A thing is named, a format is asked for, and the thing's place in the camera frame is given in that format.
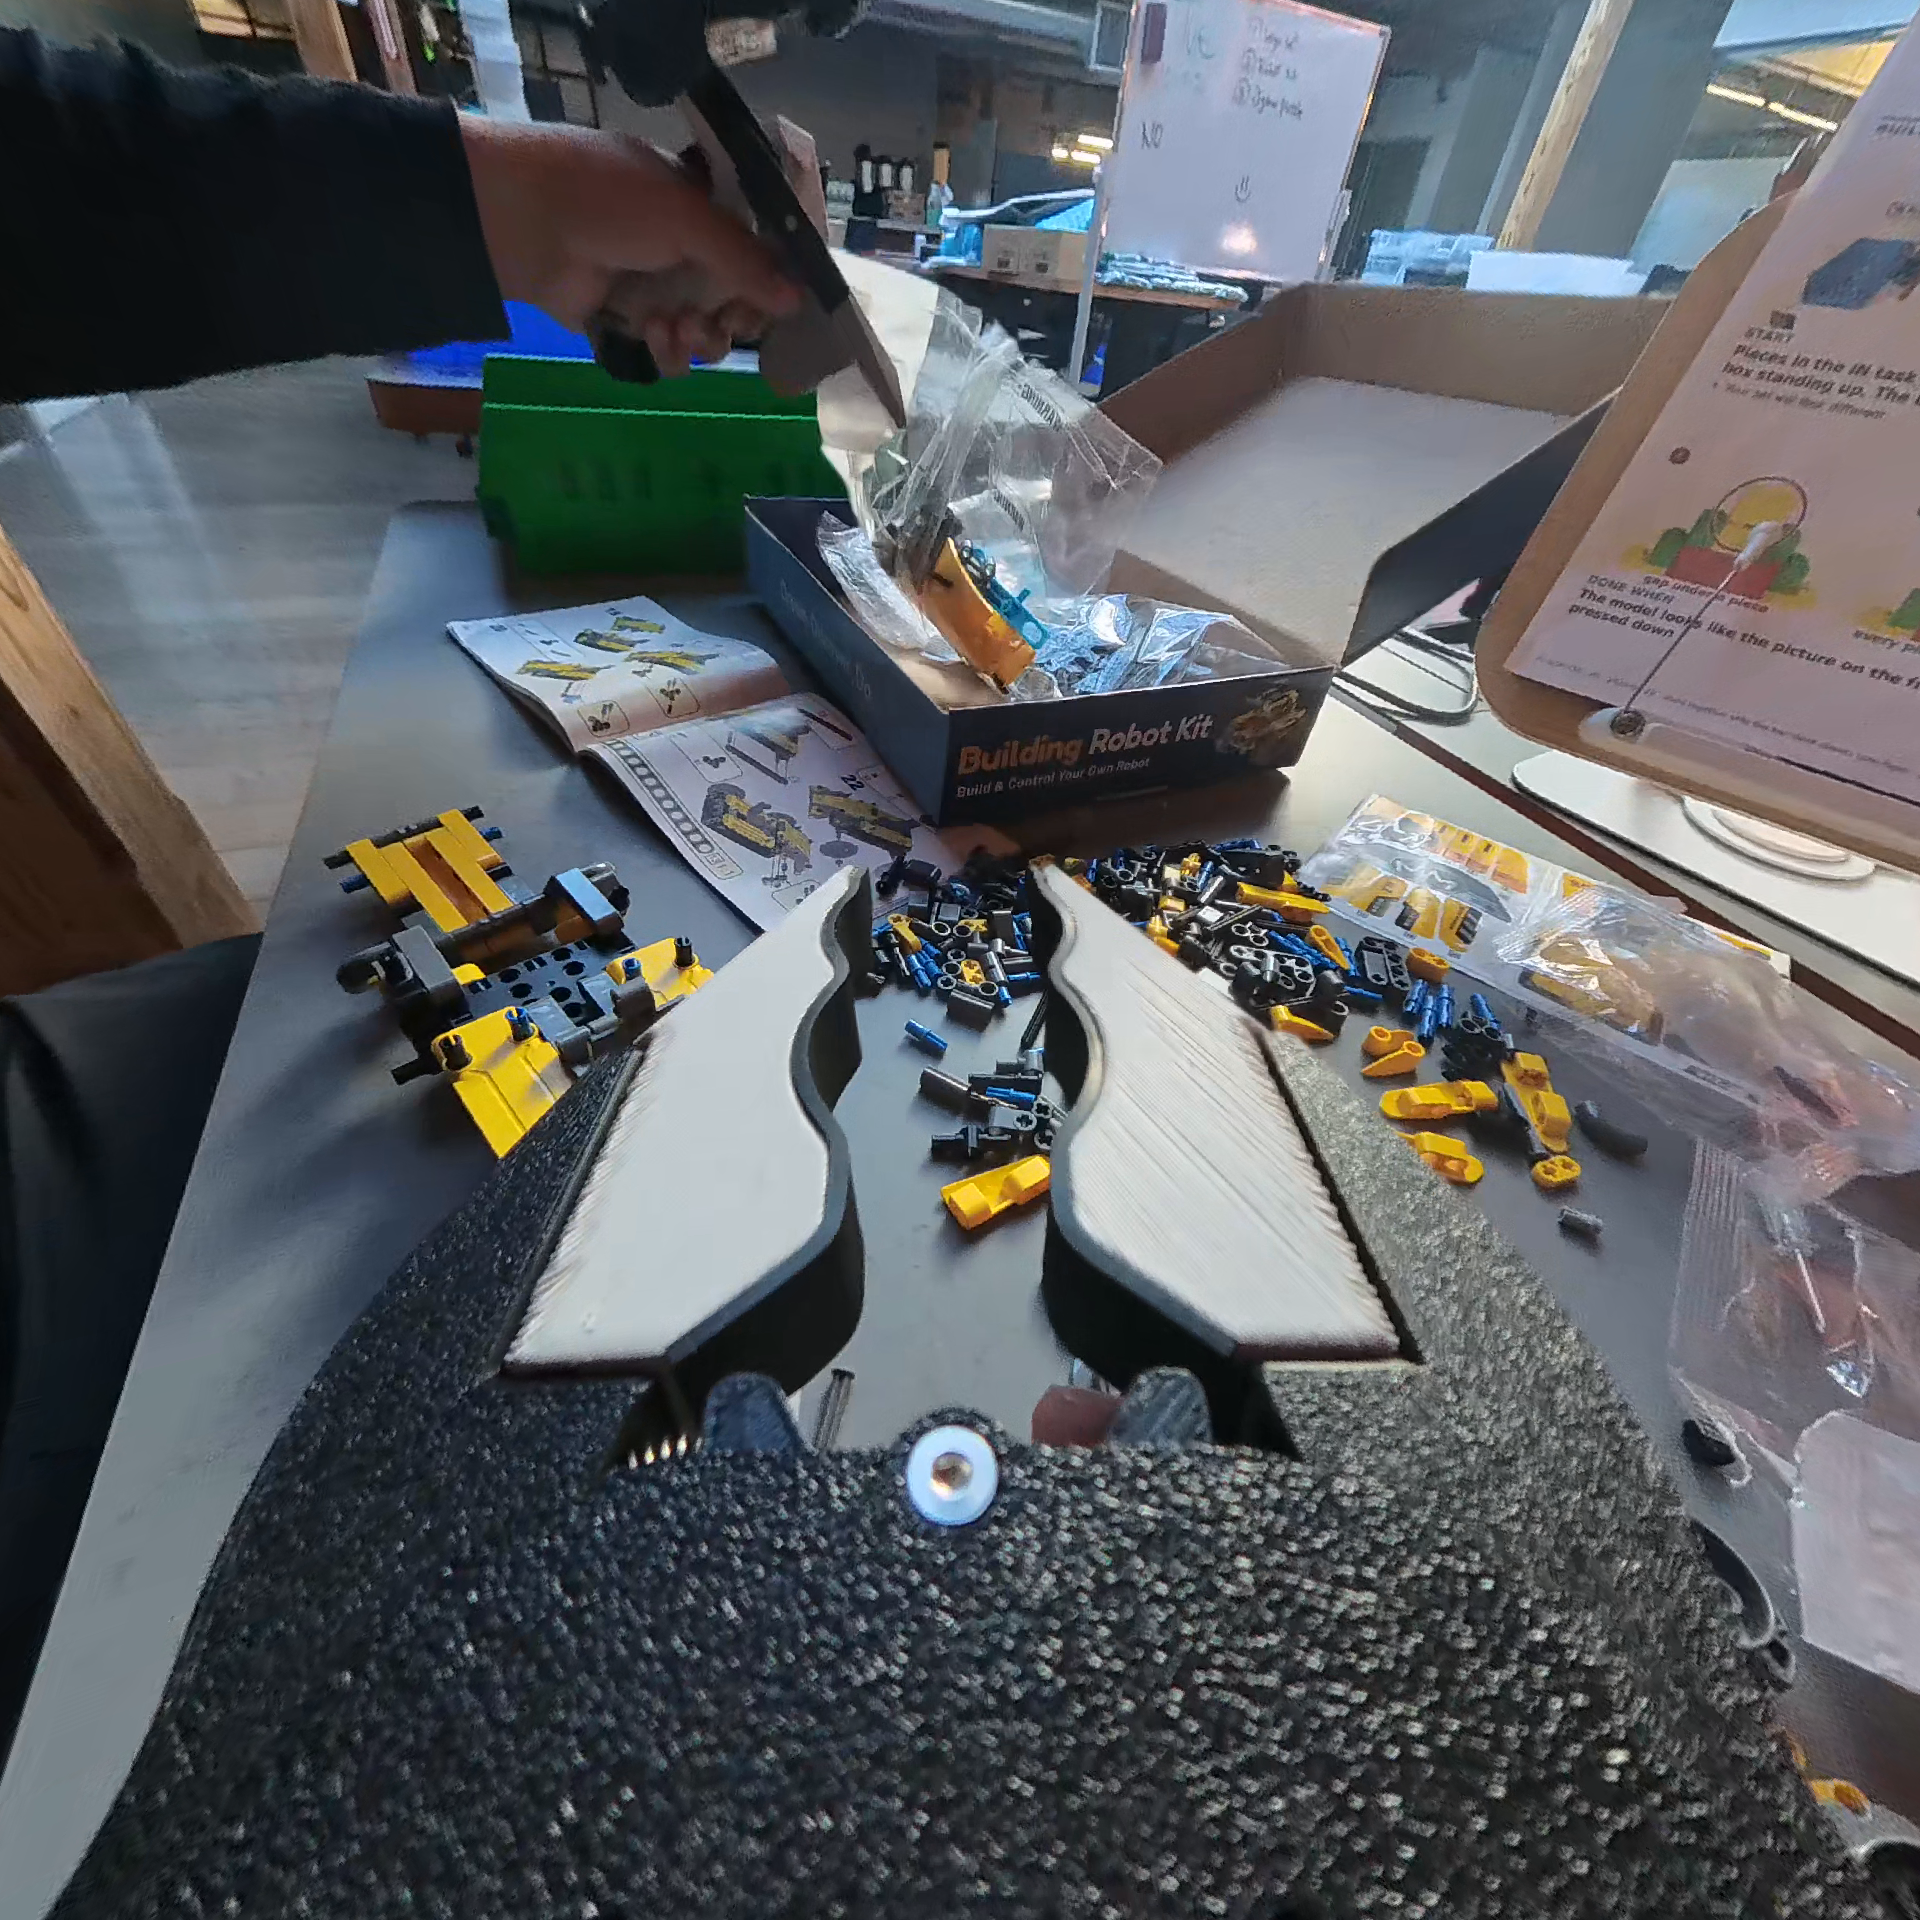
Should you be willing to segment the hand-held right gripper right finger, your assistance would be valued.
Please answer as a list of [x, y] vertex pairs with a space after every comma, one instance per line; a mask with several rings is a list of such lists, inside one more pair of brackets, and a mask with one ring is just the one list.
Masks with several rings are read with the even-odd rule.
[[1398, 1358], [1265, 1033], [1061, 864], [1031, 892], [1085, 1057], [1051, 1147], [1071, 1264], [1229, 1364]]

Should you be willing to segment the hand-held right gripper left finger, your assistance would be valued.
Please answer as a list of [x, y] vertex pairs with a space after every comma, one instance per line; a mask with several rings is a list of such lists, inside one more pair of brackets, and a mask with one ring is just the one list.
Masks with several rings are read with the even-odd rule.
[[797, 1395], [863, 1300], [847, 1136], [874, 885], [843, 869], [637, 1046], [535, 1261], [514, 1379], [733, 1373]]

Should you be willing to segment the pile of small building pieces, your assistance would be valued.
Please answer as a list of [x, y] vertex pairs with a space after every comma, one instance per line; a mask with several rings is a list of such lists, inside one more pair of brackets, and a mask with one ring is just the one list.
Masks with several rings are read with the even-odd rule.
[[[1069, 860], [1062, 870], [1271, 1033], [1330, 1046], [1347, 1021], [1369, 1018], [1359, 1075], [1382, 1083], [1381, 1116], [1431, 1173], [1451, 1187], [1484, 1178], [1466, 1134], [1516, 1150], [1533, 1190], [1559, 1201], [1557, 1229], [1599, 1246], [1603, 1219], [1569, 1204], [1585, 1173], [1574, 1147], [1637, 1164], [1649, 1140], [1599, 1105], [1561, 1094], [1530, 1044], [1531, 1008], [1506, 1016], [1486, 993], [1458, 987], [1437, 949], [1334, 934], [1330, 899], [1286, 848], [1188, 841]], [[957, 1169], [942, 1204], [964, 1235], [1043, 1201], [1065, 1122], [1065, 1105], [1047, 1093], [1036, 878], [1004, 858], [973, 856], [947, 874], [898, 851], [875, 881], [868, 982], [898, 985], [945, 1020], [907, 1020], [902, 1043], [927, 1059], [918, 1094], [950, 1118], [927, 1160]]]

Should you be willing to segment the clear plastic parts bag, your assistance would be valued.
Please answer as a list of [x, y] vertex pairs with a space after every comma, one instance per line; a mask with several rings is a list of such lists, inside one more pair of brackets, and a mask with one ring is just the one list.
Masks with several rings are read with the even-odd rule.
[[818, 394], [854, 530], [822, 557], [874, 637], [1007, 700], [1089, 681], [1089, 637], [1161, 457], [932, 280], [874, 276], [858, 309], [898, 372], [893, 424], [854, 370]]

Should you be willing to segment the clear bag grey parts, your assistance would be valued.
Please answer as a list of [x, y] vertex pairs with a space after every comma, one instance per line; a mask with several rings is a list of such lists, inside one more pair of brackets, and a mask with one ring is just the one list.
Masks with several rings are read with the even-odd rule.
[[1231, 616], [1140, 595], [1083, 596], [1041, 625], [1023, 702], [1097, 697], [1281, 673], [1286, 664]]

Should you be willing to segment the person's left forearm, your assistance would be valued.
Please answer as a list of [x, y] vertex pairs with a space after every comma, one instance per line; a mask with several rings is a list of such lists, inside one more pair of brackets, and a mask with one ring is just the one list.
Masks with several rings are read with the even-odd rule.
[[3, 33], [3, 400], [500, 340], [450, 102]]

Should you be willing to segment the person's left hand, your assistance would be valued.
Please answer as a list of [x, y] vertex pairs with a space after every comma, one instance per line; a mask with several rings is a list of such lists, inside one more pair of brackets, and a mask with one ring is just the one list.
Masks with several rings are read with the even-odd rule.
[[801, 309], [766, 242], [652, 144], [476, 114], [461, 137], [498, 293], [642, 347], [661, 378]]

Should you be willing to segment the green plastic bin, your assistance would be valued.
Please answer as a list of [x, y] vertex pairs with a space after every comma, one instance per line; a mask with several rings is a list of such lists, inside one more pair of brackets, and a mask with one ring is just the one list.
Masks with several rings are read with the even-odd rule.
[[476, 496], [526, 573], [713, 576], [745, 565], [745, 504], [846, 501], [812, 397], [755, 370], [653, 387], [591, 360], [492, 354]]

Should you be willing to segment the partly built yellow model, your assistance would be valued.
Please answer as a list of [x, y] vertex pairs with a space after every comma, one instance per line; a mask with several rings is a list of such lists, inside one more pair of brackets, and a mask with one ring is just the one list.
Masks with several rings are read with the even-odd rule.
[[713, 972], [692, 939], [633, 939], [631, 892], [606, 862], [518, 878], [479, 808], [350, 841], [325, 858], [345, 893], [391, 915], [337, 980], [385, 1002], [412, 1053], [398, 1086], [444, 1080], [498, 1160], [613, 1050], [633, 1044]]

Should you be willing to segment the yellow black sticker sheet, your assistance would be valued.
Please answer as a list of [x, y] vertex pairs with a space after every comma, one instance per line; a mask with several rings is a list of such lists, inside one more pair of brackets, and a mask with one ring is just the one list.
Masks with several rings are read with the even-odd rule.
[[1759, 970], [1783, 954], [1694, 921], [1474, 829], [1374, 796], [1305, 862], [1313, 889], [1357, 929], [1446, 957], [1546, 1016], [1659, 1044], [1668, 996]]

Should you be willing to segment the open instruction booklet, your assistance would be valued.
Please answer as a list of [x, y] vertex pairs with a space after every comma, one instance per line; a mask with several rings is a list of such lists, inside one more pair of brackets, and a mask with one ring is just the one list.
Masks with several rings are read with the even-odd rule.
[[982, 833], [940, 829], [822, 694], [749, 641], [698, 632], [659, 601], [453, 620], [493, 683], [613, 774], [694, 874], [771, 929], [846, 866], [921, 860], [945, 874]]

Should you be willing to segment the small empty clear bag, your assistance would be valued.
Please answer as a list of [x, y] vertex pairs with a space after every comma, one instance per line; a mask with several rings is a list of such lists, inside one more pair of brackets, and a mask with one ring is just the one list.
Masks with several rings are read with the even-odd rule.
[[1915, 1064], [1865, 1050], [1763, 949], [1590, 885], [1533, 902], [1498, 954], [1557, 1041], [1785, 1203], [1915, 1174]]

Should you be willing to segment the small screwdriver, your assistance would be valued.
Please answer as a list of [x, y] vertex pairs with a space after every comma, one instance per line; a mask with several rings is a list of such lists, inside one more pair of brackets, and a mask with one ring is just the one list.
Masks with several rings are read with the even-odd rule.
[[1811, 1330], [1825, 1337], [1829, 1330], [1826, 1307], [1814, 1283], [1812, 1254], [1817, 1253], [1817, 1236], [1807, 1222], [1807, 1211], [1790, 1206], [1777, 1198], [1763, 1196], [1758, 1201], [1759, 1226], [1783, 1283], [1793, 1288], [1793, 1297], [1805, 1310]]

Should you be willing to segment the empty clear bag white label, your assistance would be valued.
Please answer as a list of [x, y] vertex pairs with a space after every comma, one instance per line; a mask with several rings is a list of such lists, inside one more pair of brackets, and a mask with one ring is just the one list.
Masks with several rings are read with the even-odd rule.
[[1668, 1373], [1675, 1397], [1735, 1450], [1735, 1476], [1783, 1513], [1805, 1641], [1918, 1690], [1918, 1253], [1915, 1174], [1850, 1181], [1801, 1206], [1825, 1337], [1783, 1283], [1758, 1169], [1694, 1153]]

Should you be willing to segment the wooden post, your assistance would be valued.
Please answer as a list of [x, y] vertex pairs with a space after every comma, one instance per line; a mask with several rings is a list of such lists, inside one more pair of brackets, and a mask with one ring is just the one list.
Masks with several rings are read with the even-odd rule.
[[3, 995], [252, 934], [201, 824], [3, 541]]

